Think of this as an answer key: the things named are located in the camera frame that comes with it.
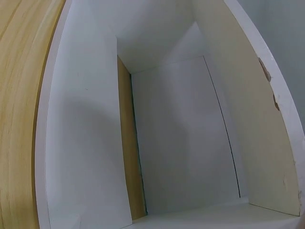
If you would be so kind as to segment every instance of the curved white panel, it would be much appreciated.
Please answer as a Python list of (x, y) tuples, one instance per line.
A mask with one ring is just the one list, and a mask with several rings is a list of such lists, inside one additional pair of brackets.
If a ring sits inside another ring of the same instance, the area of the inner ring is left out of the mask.
[(250, 203), (299, 215), (304, 134), (283, 76), (235, 0), (193, 0), (193, 6), (236, 124)]

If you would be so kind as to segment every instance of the white painted wood panel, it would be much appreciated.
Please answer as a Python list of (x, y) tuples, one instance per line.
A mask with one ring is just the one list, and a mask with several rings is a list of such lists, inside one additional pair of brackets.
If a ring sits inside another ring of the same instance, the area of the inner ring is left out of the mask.
[(72, 2), (51, 84), (46, 188), (52, 229), (131, 224), (119, 112), (117, 43), (88, 2)]
[(241, 199), (208, 208), (146, 216), (126, 229), (302, 229), (297, 227), (299, 220)]
[(250, 203), (299, 215), (304, 134), (276, 62), (235, 0), (193, 0), (193, 6), (236, 124)]
[(239, 198), (203, 57), (133, 74), (132, 87), (148, 214)]
[(203, 56), (204, 42), (189, 0), (90, 0), (118, 39), (118, 55), (137, 73)]
[(219, 104), (221, 106), (222, 113), (224, 115), (224, 121), (228, 136), (230, 139), (230, 145), (232, 148), (232, 154), (234, 157), (234, 163), (236, 168), (236, 174), (238, 178), (238, 184), (240, 189), (241, 197), (248, 197), (247, 182), (244, 174), (244, 165), (242, 162), (242, 156), (240, 152), (240, 142), (238, 140), (237, 131), (235, 123), (233, 122), (232, 116), (230, 114), (230, 108), (228, 106), (227, 98), (223, 91), (222, 79), (219, 74), (217, 67), (209, 53), (204, 55), (204, 60), (206, 61), (207, 67), (212, 77), (213, 84), (217, 93)]
[(51, 83), (57, 51), (71, 3), (72, 0), (67, 0), (65, 2), (54, 32), (46, 68), (43, 75), (38, 106), (35, 139), (35, 190), (39, 226), (42, 229), (51, 229), (46, 190), (46, 132)]

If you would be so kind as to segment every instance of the curved wall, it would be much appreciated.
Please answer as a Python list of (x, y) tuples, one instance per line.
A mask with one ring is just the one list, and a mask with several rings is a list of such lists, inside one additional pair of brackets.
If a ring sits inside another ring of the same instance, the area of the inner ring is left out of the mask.
[(193, 5), (239, 135), (249, 202), (300, 215), (304, 133), (276, 62), (237, 1)]
[(64, 0), (0, 8), (0, 228), (38, 229), (34, 148), (42, 76)]

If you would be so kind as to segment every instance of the plywood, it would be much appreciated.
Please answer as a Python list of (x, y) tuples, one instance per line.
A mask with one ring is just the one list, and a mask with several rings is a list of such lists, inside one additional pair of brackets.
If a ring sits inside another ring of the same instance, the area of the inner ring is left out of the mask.
[(193, 9), (238, 132), (249, 202), (300, 215), (304, 134), (274, 58), (235, 0), (193, 0)]
[(239, 198), (203, 57), (133, 74), (132, 89), (148, 215)]
[(139, 164), (138, 143), (133, 116), (132, 86), (130, 77), (128, 70), (118, 57), (120, 116), (125, 178), (130, 211), (132, 219), (135, 220), (145, 216), (146, 211)]
[(64, 0), (0, 3), (0, 228), (37, 229), (34, 146), (41, 78)]

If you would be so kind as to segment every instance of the wooden panel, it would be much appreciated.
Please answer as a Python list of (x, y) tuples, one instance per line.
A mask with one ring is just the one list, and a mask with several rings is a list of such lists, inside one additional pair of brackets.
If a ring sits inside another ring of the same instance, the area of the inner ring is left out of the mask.
[(50, 42), (65, 0), (0, 2), (0, 229), (37, 229), (34, 147)]
[(118, 57), (119, 99), (126, 186), (132, 219), (146, 215), (132, 107), (130, 74)]

